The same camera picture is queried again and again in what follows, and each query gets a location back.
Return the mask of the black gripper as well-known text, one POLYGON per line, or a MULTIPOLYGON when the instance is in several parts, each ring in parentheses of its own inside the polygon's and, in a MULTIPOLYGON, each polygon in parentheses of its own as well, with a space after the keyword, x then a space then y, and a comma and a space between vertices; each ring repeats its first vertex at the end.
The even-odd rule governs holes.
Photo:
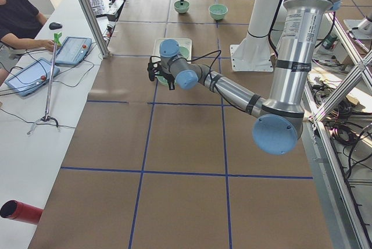
POLYGON ((165 73, 164 78, 167 80, 169 90, 175 90, 174 77, 172 74, 165 73))

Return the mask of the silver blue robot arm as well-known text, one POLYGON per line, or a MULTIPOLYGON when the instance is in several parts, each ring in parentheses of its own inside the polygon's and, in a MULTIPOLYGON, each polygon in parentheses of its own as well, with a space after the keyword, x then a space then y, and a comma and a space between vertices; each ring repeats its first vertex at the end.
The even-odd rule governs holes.
POLYGON ((235 72, 271 72, 268 98, 244 88, 210 66, 189 63, 174 39, 160 43, 158 62, 149 62, 151 80, 164 77, 170 89, 189 90, 197 84, 218 93, 229 104, 256 118, 256 145, 282 155, 302 134, 301 106, 323 14, 337 10, 340 0, 255 0, 246 38, 231 46, 235 72))

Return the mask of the person's right hand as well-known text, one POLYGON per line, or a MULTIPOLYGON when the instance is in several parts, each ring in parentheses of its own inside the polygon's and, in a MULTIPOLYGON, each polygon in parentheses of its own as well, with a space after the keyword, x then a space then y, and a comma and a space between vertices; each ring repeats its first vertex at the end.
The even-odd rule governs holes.
POLYGON ((52 52, 56 42, 54 40, 40 40, 40 44, 46 50, 52 52))

